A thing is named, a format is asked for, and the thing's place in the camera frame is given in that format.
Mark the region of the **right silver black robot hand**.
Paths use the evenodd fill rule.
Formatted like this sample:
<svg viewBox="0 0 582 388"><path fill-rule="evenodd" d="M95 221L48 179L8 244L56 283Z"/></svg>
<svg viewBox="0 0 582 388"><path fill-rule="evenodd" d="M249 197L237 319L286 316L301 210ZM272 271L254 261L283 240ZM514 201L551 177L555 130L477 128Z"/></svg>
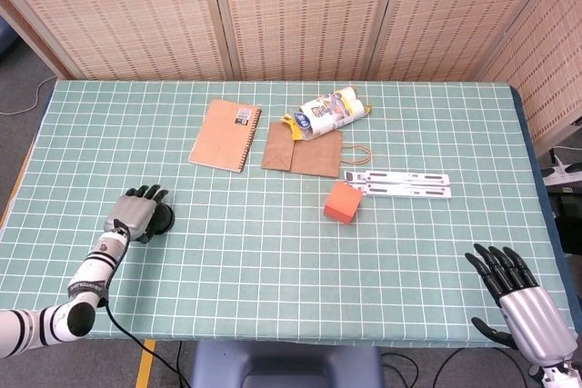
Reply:
<svg viewBox="0 0 582 388"><path fill-rule="evenodd" d="M509 331L501 332L478 317L472 324L487 339L517 350L532 364L557 366L572 358L577 342L565 318L523 258L509 247L475 244L466 259L475 267Z"/></svg>

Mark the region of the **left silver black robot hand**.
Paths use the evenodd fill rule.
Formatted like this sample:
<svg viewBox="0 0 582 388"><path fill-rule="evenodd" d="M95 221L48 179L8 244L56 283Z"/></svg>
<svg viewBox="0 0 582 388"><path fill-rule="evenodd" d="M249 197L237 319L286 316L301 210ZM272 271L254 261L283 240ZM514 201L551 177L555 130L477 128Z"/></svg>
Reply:
<svg viewBox="0 0 582 388"><path fill-rule="evenodd" d="M106 217L104 230L128 230L130 241L149 243L154 236L168 232L175 222L174 211L164 202L167 194L159 184L128 189Z"/></svg>

